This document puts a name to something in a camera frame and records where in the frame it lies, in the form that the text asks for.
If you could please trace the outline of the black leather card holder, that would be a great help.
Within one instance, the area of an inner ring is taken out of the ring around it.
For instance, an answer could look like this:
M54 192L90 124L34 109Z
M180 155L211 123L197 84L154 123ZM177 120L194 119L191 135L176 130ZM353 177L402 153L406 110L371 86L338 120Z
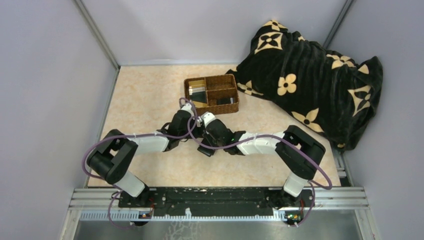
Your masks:
M201 141L201 143L203 145L207 146L207 147L212 147L213 146L207 138L203 138L202 141ZM198 148L197 148L197 150L200 153L206 155L207 157L213 156L216 151L214 149L210 149L210 148L207 148L205 146L199 145Z

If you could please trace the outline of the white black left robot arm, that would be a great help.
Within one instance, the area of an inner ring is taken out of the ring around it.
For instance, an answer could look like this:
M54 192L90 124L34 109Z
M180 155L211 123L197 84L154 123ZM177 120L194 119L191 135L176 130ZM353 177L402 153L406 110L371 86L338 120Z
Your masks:
M133 158L148 153L168 152L188 138L187 123L195 114L180 109L163 128L140 135L125 135L111 130L87 156L85 163L108 184L137 198L149 187L129 171Z

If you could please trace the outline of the brown wicker divided basket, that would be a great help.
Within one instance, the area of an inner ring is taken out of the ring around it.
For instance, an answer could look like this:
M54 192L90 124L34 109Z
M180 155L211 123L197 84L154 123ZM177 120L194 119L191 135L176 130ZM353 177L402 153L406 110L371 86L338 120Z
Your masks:
M187 78L183 82L184 96L189 99L189 86L205 86L208 107L196 108L197 114L200 116L205 112L214 115L232 114L239 111L240 98L236 85L236 80L232 74L202 76L195 78ZM217 105L217 99L236 98L237 103Z

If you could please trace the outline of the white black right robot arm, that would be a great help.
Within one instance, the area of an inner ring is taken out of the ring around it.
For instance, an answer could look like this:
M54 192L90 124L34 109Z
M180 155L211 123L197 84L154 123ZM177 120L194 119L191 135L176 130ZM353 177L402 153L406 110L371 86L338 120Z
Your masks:
M230 155L278 156L290 169L282 191L297 198L311 181L326 152L325 147L296 125L277 133L231 131L219 119L204 122L205 137L212 147L220 147Z

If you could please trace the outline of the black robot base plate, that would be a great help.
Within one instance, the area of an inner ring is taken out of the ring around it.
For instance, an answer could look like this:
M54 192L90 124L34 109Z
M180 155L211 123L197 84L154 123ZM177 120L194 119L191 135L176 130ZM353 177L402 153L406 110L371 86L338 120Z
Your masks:
M120 208L147 208L155 217L270 217L281 208L312 205L312 190L298 197L281 187L151 187L138 197L123 192Z

